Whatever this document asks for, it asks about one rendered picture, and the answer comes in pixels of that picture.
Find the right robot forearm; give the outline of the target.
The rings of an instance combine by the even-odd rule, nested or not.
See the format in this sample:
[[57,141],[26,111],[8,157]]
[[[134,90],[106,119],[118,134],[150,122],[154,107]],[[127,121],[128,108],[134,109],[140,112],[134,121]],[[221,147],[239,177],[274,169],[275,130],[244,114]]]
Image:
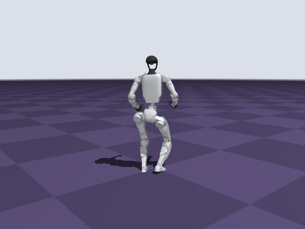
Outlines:
[[[178,93],[177,93],[178,94]],[[175,106],[175,105],[177,105],[177,103],[178,103],[178,97],[177,98],[175,98],[175,99],[172,99],[172,103],[171,103],[171,106]]]

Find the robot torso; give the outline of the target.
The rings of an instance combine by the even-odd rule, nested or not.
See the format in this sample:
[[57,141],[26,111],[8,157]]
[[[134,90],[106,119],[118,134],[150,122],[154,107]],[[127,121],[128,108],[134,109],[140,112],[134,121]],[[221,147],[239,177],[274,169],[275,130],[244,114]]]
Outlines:
[[[155,72],[156,73],[156,72]],[[155,117],[157,116],[154,103],[159,103],[163,95],[163,81],[161,74],[144,74],[141,78],[142,82],[142,96],[146,103],[151,103],[147,109],[144,110],[142,120],[148,123],[155,123]]]

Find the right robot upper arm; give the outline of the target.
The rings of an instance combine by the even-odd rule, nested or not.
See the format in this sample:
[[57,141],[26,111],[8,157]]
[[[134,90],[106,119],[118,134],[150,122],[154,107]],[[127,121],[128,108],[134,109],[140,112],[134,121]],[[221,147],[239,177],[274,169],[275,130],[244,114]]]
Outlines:
[[168,90],[170,91],[170,97],[171,97],[171,99],[177,98],[178,95],[177,95],[177,93],[176,93],[176,91],[175,91],[174,85],[173,85],[173,83],[172,83],[170,77],[167,76],[167,75],[161,75],[161,78],[162,78],[162,81],[163,81],[164,83],[166,83],[166,86],[167,86]]

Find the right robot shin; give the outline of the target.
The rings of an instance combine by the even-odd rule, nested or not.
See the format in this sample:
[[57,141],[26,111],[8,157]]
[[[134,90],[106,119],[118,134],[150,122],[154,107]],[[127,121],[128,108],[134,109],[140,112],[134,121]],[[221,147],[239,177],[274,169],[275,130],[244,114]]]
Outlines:
[[168,144],[167,144],[167,147],[163,147],[161,148],[161,151],[160,151],[160,157],[159,157],[159,160],[158,160],[158,163],[157,165],[159,164],[159,166],[162,166],[164,161],[167,159],[170,151],[171,151],[171,148],[172,148],[172,143],[169,141]]

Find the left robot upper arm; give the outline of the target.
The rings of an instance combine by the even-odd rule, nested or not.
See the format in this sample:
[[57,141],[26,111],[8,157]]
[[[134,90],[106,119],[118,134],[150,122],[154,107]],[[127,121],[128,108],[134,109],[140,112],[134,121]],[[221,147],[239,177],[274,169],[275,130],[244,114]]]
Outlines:
[[142,78],[142,76],[135,77],[134,82],[131,86],[130,92],[128,94],[128,99],[135,100],[135,98],[136,98],[135,92],[137,91],[139,85],[142,83],[141,78]]

